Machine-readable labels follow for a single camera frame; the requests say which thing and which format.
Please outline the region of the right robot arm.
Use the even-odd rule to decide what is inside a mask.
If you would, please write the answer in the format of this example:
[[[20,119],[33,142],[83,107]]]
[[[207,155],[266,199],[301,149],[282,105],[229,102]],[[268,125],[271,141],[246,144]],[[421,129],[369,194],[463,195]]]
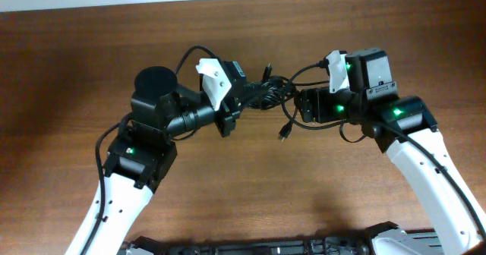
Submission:
[[[485,212],[455,167],[437,121],[417,96],[399,97],[387,53],[380,48],[334,50],[316,67],[325,87],[303,89],[294,100],[299,127],[323,130],[358,124],[364,137],[399,169],[445,254],[485,252]]]

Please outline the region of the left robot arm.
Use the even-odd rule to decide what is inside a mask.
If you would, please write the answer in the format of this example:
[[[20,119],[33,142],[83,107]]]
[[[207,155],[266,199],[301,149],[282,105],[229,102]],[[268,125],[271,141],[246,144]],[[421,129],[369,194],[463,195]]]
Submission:
[[[169,68],[143,69],[134,80],[131,112],[110,127],[116,136],[106,160],[95,145],[99,185],[69,254],[115,254],[150,202],[178,154],[176,141],[215,124],[222,137],[235,129],[243,109],[246,76],[235,61],[202,58],[200,90],[178,82]]]

